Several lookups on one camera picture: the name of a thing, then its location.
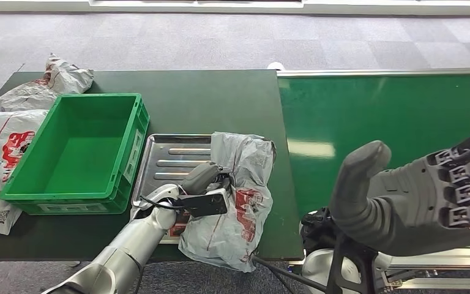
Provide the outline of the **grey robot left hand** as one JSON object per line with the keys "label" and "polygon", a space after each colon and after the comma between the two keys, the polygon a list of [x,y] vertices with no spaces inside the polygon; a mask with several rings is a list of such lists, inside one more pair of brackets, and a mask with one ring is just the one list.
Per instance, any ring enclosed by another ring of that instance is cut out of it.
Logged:
{"label": "grey robot left hand", "polygon": [[229,176],[232,169],[215,162],[205,162],[195,167],[185,176],[180,186],[185,195],[202,195],[209,185],[217,183],[221,178]]}

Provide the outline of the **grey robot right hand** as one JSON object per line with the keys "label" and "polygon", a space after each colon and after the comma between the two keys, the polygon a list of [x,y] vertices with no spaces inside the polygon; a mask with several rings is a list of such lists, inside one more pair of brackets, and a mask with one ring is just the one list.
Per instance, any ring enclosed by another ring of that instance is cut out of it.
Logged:
{"label": "grey robot right hand", "polygon": [[398,168],[390,158],[379,140],[345,157],[329,202],[337,227],[393,256],[470,246],[470,137]]}

